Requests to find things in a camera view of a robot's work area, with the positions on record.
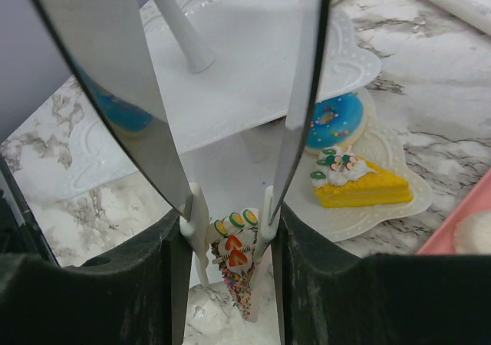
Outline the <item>yellow cake slice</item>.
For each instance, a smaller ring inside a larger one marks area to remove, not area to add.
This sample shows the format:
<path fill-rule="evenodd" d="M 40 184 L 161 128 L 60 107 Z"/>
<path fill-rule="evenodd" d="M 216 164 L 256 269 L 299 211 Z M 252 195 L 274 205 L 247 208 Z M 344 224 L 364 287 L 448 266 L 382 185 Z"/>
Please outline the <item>yellow cake slice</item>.
<path fill-rule="evenodd" d="M 397 204 L 413 199 L 404 177 L 339 146 L 319 152 L 310 180 L 313 193 L 325 208 Z"/>

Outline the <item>blue glazed donut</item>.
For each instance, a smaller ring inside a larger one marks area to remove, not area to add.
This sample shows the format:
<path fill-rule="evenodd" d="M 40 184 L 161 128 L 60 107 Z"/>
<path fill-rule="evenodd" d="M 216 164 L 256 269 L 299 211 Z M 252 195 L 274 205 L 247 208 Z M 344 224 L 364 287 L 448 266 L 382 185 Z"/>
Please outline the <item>blue glazed donut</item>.
<path fill-rule="evenodd" d="M 367 116 L 354 93 L 372 82 L 380 71 L 379 63 L 354 61 L 336 61 L 325 68 L 308 146 L 354 142 Z M 151 114 L 112 95 L 101 94 L 97 100 L 108 120 L 130 136 L 141 136 L 156 121 Z M 215 94 L 212 99 L 190 94 L 184 103 L 170 105 L 170 125 L 177 150 L 184 154 L 279 120 L 286 116 L 288 104 L 288 95 L 266 90 L 255 91 L 241 100 L 224 94 Z"/>

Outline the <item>white round cake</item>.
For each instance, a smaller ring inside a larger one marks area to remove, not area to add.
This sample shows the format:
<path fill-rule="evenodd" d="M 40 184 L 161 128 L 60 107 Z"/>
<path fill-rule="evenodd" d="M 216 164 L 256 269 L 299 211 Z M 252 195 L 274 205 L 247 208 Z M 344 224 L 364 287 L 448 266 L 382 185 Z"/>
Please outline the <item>white round cake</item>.
<path fill-rule="evenodd" d="M 453 246 L 458 254 L 490 254 L 490 210 L 475 212 L 456 225 Z"/>

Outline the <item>pink serving tray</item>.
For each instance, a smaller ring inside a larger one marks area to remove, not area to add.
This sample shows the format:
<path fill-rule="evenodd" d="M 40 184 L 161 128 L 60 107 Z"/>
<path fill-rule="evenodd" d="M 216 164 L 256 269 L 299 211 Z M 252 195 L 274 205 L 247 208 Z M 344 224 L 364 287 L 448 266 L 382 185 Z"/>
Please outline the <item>pink serving tray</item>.
<path fill-rule="evenodd" d="M 468 215 L 490 209 L 490 173 L 488 170 L 462 202 L 417 251 L 417 255 L 453 255 L 456 226 Z"/>

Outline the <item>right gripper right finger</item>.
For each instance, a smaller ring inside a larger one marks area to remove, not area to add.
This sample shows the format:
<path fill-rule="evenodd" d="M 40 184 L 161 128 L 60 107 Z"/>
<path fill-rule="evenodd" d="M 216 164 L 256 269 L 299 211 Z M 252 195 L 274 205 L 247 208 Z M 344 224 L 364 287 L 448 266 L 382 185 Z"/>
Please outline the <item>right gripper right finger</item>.
<path fill-rule="evenodd" d="M 488 344 L 486 255 L 345 251 L 282 206 L 272 243 L 283 344 Z"/>

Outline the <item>three tier white stand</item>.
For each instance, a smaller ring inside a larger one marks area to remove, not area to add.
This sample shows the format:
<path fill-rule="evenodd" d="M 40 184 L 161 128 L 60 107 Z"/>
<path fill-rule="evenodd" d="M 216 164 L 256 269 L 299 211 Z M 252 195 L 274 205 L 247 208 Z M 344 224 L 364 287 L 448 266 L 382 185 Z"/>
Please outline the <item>three tier white stand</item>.
<path fill-rule="evenodd" d="M 170 105 L 184 103 L 190 94 L 202 95 L 205 99 L 224 94 L 233 100 L 241 100 L 255 91 L 266 90 L 290 98 L 298 39 L 288 38 L 287 33 L 300 27 L 300 0 L 178 0 L 178 3 L 199 33 L 213 46 L 216 60 L 205 72 L 191 74 L 163 18 L 159 15 L 146 17 L 143 26 L 146 40 L 169 116 Z M 381 66 L 376 54 L 357 45 L 351 19 L 341 9 L 331 13 L 320 89 L 325 68 L 336 61 L 379 63 Z M 314 169 L 315 156 L 312 151 L 307 151 L 285 201 L 302 220 L 333 242 L 358 236 L 389 219 L 419 214 L 433 201 L 430 186 L 407 167 L 402 144 L 395 132 L 377 118 L 374 101 L 367 91 L 369 84 L 354 93 L 367 110 L 364 128 L 354 142 L 339 144 L 404 177 L 410 184 L 413 199 L 397 204 L 325 208 L 313 193 L 309 174 Z M 276 132 L 267 130 L 265 125 L 236 135 L 254 133 L 259 144 L 272 144 Z M 236 135 L 180 155 L 186 158 L 201 155 Z"/>

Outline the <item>kiwi topped cake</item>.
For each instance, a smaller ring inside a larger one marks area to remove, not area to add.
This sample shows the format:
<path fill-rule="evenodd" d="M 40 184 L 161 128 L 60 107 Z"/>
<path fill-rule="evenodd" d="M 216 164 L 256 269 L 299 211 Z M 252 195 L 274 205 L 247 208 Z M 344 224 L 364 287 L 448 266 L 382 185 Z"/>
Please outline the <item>kiwi topped cake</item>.
<path fill-rule="evenodd" d="M 233 304 L 243 320 L 257 321 L 257 293 L 252 289 L 255 273 L 253 254 L 259 227 L 259 210 L 242 209 L 208 225 L 206 242 L 214 255 Z"/>

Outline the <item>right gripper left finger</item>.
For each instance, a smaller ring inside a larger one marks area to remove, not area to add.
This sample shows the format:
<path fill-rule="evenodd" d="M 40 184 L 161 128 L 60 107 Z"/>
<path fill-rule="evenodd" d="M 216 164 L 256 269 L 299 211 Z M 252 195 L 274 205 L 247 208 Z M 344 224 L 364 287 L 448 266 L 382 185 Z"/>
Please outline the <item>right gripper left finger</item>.
<path fill-rule="evenodd" d="M 1 165 L 3 344 L 181 344 L 192 252 L 180 217 L 79 267 L 58 265 L 8 165 Z"/>

